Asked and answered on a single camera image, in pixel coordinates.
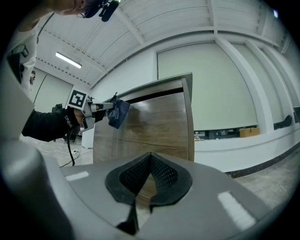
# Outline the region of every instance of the black cable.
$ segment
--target black cable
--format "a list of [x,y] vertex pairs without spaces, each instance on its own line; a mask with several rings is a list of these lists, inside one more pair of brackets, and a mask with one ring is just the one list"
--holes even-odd
[[37,43],[38,43],[38,37],[39,35],[42,33],[44,27],[46,26],[46,24],[49,22],[49,20],[53,17],[54,13],[51,14],[51,16],[47,19],[47,21],[44,23],[44,25],[42,26],[41,30],[39,31],[38,35],[37,35]]
[[71,159],[72,159],[72,166],[75,165],[75,161],[74,161],[74,158],[73,158],[73,155],[72,155],[72,152],[71,152],[71,148],[70,148],[70,130],[67,132],[67,148],[69,149],[69,153],[70,153],[70,156],[71,156]]
[[[80,156],[80,152],[79,151],[75,151],[75,152],[78,152],[79,154],[78,154],[78,157],[77,158],[75,158],[74,160],[76,160],[76,159],[78,159],[79,158],[79,156]],[[64,167],[64,166],[67,166],[68,164],[70,164],[72,161],[69,161],[67,164],[64,164],[63,166],[61,166],[61,167]]]
[[41,86],[43,85],[43,82],[44,82],[44,80],[45,80],[46,77],[47,77],[47,74],[46,74],[46,76],[44,77],[44,79],[43,79],[41,85],[39,86],[39,88],[38,88],[38,90],[37,90],[37,94],[36,94],[36,97],[35,97],[35,99],[34,99],[33,104],[35,104],[35,102],[36,102],[36,99],[37,99],[37,96],[38,96],[38,92],[39,92],[39,90],[41,89]]

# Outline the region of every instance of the cardboard box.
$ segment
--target cardboard box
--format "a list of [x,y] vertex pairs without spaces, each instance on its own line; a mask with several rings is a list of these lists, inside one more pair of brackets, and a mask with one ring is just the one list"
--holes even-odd
[[252,137],[259,135],[259,127],[240,129],[240,137]]

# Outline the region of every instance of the floor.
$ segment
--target floor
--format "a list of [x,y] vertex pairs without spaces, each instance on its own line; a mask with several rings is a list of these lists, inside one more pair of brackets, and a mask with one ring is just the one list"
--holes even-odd
[[[35,146],[43,155],[53,156],[60,166],[71,161],[68,146],[63,139],[57,139],[56,142],[43,142],[21,136],[20,140]],[[70,147],[71,150],[80,152],[79,158],[75,160],[76,165],[93,163],[93,150],[83,148],[80,138],[77,138],[75,143],[71,142]],[[273,209],[292,196],[299,181],[299,176],[300,148],[284,160],[265,170],[235,180],[256,194]],[[150,216],[150,211],[139,206],[137,206],[136,210],[139,226],[141,227]]]
[[292,196],[299,176],[300,148],[269,168],[235,180],[273,209]]
[[[56,142],[43,142],[31,137],[21,136],[20,140],[22,142],[28,143],[30,145],[35,146],[43,155],[52,156],[56,158],[58,164],[63,166],[71,161],[70,154],[68,152],[68,145],[65,143],[65,140],[56,139]],[[70,142],[70,148],[72,150],[76,150],[80,152],[80,156],[78,159],[78,153],[73,154],[73,158],[75,159],[76,165],[85,165],[93,163],[93,149],[86,149],[81,146],[81,138],[77,138],[75,142]]]

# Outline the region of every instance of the ceiling light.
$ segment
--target ceiling light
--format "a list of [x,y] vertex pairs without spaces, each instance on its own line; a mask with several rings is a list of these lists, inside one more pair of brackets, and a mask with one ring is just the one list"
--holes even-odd
[[274,17],[278,18],[278,12],[276,10],[273,11],[274,11]]
[[77,67],[77,68],[81,68],[81,67],[82,67],[81,64],[79,64],[79,63],[77,63],[77,62],[74,62],[72,59],[70,59],[70,58],[68,58],[68,57],[66,57],[66,56],[64,56],[64,55],[62,55],[62,54],[59,53],[59,52],[56,52],[56,57],[59,57],[60,59],[63,59],[64,61],[66,61],[66,62],[68,62],[68,63],[74,65],[74,66]]

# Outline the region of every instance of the white cable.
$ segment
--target white cable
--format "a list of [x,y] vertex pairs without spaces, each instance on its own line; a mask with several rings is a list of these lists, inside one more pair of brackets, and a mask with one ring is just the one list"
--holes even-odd
[[[91,150],[90,150],[90,151],[88,151],[88,152],[91,152]],[[82,155],[82,154],[85,154],[85,153],[88,153],[88,152],[80,153],[80,155]]]
[[60,156],[60,157],[68,157],[68,156],[70,156],[70,154],[69,154],[69,152],[68,152],[68,153],[64,153],[64,154],[59,154],[59,156]]
[[60,152],[60,153],[67,153],[68,151],[65,151],[65,152],[61,152],[61,151],[45,151],[45,150],[43,150],[43,149],[40,149],[41,151],[43,151],[43,152],[47,152],[47,153],[50,153],[50,152]]

